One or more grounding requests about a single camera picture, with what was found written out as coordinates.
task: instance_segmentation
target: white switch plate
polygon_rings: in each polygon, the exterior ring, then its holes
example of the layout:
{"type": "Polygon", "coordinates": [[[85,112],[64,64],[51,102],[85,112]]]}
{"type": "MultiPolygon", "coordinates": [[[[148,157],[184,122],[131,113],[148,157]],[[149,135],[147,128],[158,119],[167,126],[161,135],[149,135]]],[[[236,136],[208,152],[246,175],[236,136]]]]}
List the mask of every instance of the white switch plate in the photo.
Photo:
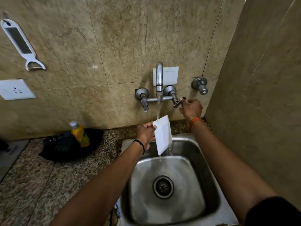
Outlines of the white switch plate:
{"type": "Polygon", "coordinates": [[[5,100],[35,98],[23,79],[0,81],[0,95],[5,100]]]}
{"type": "MultiPolygon", "coordinates": [[[[178,82],[179,67],[163,68],[163,85],[175,85],[178,82]]],[[[156,86],[156,68],[153,68],[153,86],[156,86]]]]}

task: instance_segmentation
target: black bag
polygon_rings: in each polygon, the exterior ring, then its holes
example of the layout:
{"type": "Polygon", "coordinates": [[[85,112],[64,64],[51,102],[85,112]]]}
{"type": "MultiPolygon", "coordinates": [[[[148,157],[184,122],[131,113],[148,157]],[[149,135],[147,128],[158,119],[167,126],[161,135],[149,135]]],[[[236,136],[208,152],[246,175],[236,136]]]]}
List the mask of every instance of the black bag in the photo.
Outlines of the black bag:
{"type": "Polygon", "coordinates": [[[87,147],[81,147],[69,131],[45,139],[43,150],[39,156],[54,162],[69,162],[83,158],[97,149],[102,141],[103,130],[85,128],[85,133],[90,139],[90,144],[87,147]]]}

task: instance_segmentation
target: bottle cap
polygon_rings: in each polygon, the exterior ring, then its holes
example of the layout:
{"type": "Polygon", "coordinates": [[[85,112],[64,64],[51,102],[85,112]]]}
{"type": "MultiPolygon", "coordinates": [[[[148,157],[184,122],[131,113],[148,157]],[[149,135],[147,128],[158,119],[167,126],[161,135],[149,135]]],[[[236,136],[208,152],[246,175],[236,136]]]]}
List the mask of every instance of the bottle cap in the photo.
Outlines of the bottle cap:
{"type": "Polygon", "coordinates": [[[77,129],[79,127],[79,124],[76,121],[71,121],[69,124],[72,129],[77,129]]]}

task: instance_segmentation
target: granite countertop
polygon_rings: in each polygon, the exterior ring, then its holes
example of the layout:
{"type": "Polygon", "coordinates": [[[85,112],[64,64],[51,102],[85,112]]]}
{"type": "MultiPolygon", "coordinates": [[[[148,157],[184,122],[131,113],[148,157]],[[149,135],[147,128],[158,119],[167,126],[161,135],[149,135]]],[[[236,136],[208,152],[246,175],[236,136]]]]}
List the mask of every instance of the granite countertop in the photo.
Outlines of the granite countertop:
{"type": "MultiPolygon", "coordinates": [[[[171,121],[173,134],[188,132],[185,121],[171,121]]],[[[32,139],[0,184],[0,225],[49,225],[58,210],[93,175],[114,160],[121,141],[136,126],[104,130],[98,149],[84,159],[54,163],[38,154],[43,139],[32,139]]]]}

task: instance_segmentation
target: black wristband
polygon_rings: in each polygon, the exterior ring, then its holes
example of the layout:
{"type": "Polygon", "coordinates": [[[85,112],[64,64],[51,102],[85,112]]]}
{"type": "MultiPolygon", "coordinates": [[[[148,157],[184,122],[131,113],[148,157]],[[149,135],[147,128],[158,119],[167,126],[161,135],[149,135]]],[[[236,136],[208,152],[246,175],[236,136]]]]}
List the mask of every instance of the black wristband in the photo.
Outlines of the black wristband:
{"type": "Polygon", "coordinates": [[[140,140],[134,140],[133,142],[135,142],[135,141],[138,142],[143,147],[143,154],[142,155],[144,155],[145,149],[144,149],[143,143],[141,143],[140,140]]]}

